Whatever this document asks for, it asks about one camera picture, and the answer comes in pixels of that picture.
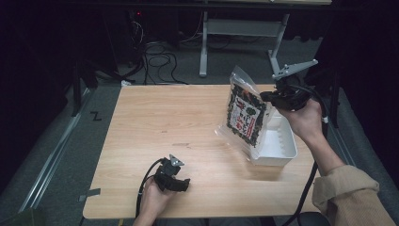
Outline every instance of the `wooden table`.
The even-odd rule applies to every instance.
[[[133,218],[146,171],[170,153],[185,163],[177,179],[191,182],[162,218],[292,215],[311,172],[311,153],[296,137],[298,156],[285,167],[248,162],[215,134],[229,89],[230,85],[122,88],[90,187],[100,188],[101,194],[88,197],[84,217]],[[309,195],[303,211],[316,210],[310,199]]]

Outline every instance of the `person's right hand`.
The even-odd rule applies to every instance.
[[[318,102],[309,99],[306,105],[297,111],[278,109],[287,118],[291,129],[302,139],[322,134],[322,110]]]

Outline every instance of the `snack package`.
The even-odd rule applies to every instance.
[[[223,122],[216,133],[238,146],[248,159],[257,159],[266,136],[266,126],[275,109],[263,102],[252,79],[239,67],[231,73],[231,90]]]

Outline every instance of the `sleeve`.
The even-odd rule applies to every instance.
[[[379,183],[352,166],[314,181],[312,202],[332,225],[395,225],[376,193]]]

